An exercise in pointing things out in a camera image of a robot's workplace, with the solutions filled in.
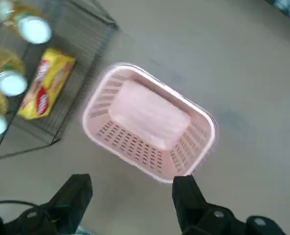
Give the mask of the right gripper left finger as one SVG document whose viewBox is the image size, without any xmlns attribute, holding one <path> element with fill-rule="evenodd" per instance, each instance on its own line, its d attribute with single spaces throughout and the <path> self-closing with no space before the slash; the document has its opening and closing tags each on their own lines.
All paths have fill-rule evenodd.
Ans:
<svg viewBox="0 0 290 235">
<path fill-rule="evenodd" d="M 91 177 L 86 173 L 71 175 L 55 195 L 41 205 L 22 200 L 0 200 L 0 205 L 29 207 L 8 223 L 0 217 L 0 235 L 75 234 L 92 196 Z"/>
</svg>

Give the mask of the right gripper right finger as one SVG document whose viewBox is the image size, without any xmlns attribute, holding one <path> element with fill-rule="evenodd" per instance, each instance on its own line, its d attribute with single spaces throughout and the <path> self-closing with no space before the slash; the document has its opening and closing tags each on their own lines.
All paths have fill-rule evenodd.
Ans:
<svg viewBox="0 0 290 235">
<path fill-rule="evenodd" d="M 284 235 L 270 218 L 252 215 L 238 220 L 225 207 L 208 203 L 192 175 L 176 176 L 172 199 L 183 235 Z"/>
</svg>

